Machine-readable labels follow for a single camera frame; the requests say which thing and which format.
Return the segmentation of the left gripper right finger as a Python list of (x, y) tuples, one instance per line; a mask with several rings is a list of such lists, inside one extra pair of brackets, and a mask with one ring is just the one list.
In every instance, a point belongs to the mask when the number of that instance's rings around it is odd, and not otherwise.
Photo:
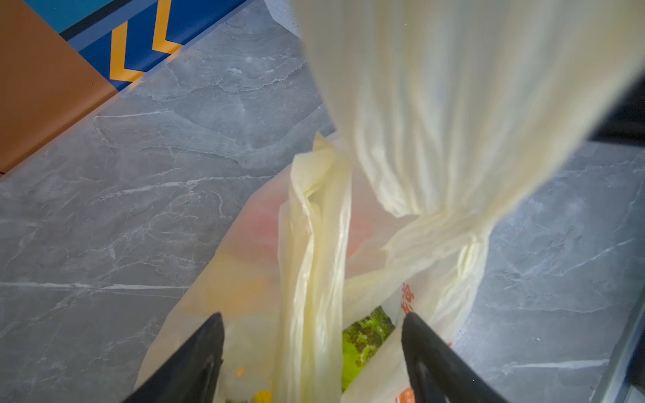
[(401, 345), (416, 403), (507, 403), (415, 312), (403, 321)]

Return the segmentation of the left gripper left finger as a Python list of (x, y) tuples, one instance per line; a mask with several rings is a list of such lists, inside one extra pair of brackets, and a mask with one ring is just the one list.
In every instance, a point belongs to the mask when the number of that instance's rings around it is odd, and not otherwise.
[(212, 402), (223, 343), (223, 318), (217, 312), (124, 403)]

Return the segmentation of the yellow translucent plastic bag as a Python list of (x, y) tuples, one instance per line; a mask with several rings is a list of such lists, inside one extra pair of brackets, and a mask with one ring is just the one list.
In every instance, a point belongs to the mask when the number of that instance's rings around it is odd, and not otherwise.
[[(140, 387), (211, 315), (213, 400), (403, 402), (401, 324), (446, 342), (490, 234), (644, 69), (641, 1), (295, 1), (334, 134), (252, 194), (171, 310)], [(343, 332), (395, 330), (342, 392)]]

